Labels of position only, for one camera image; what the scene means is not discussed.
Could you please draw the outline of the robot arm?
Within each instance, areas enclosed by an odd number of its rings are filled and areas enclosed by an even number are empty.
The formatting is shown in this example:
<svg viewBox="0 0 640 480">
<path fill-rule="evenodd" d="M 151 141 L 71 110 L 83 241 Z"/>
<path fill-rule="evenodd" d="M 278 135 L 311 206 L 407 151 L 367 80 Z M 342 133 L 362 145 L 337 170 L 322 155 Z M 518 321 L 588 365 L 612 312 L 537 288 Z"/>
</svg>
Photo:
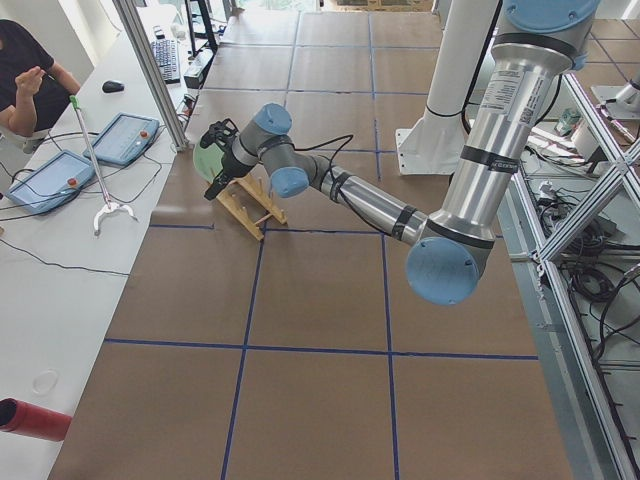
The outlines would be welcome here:
<svg viewBox="0 0 640 480">
<path fill-rule="evenodd" d="M 454 305 L 476 289 L 493 248 L 492 223 L 552 80 L 579 69 L 597 10 L 594 1 L 506 1 L 491 54 L 495 66 L 441 208 L 426 214 L 337 166 L 294 146 L 292 119 L 264 105 L 243 128 L 213 123 L 193 163 L 215 199 L 262 165 L 282 198 L 314 188 L 374 229 L 410 246 L 405 271 L 413 291 Z"/>
</svg>

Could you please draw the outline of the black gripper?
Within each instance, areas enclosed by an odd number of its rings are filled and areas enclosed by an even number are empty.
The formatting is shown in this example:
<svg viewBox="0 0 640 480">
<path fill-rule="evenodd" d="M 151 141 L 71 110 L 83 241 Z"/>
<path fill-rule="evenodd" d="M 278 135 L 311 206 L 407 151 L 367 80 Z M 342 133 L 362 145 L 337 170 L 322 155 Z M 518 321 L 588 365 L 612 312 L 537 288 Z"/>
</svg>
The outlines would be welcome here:
<svg viewBox="0 0 640 480">
<path fill-rule="evenodd" d="M 226 184 L 247 174 L 247 165 L 236 158 L 231 147 L 225 150 L 221 162 L 221 172 L 204 192 L 204 198 L 208 201 L 213 201 L 226 188 Z"/>
</svg>

